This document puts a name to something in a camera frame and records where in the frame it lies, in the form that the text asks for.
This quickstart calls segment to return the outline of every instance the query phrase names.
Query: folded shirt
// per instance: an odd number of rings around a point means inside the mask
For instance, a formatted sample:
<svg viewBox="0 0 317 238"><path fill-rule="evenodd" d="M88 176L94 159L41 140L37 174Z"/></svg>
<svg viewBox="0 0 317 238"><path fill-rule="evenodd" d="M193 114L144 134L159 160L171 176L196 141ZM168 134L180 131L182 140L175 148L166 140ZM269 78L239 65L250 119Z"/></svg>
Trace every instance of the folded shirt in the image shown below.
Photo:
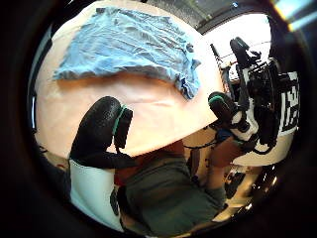
<svg viewBox="0 0 317 238"><path fill-rule="evenodd" d="M106 7L96 9L78 31L53 79L127 71L170 82L191 99L200 85L199 65L190 37L170 17Z"/></svg>

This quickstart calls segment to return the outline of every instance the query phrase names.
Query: cable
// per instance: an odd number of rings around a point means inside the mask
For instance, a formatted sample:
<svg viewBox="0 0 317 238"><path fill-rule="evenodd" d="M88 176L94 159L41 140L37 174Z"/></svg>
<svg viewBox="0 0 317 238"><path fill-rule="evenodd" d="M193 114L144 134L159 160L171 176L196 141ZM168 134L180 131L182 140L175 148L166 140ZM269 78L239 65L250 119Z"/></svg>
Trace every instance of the cable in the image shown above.
<svg viewBox="0 0 317 238"><path fill-rule="evenodd" d="M203 146L197 146L197 147L189 147L189 146L185 146L184 145L184 148L188 148L188 149L201 149L201 148L205 148L205 147L208 147L208 146L211 146L211 145L215 145L216 144L216 140L213 139L211 142L208 142L207 144L203 145Z"/></svg>

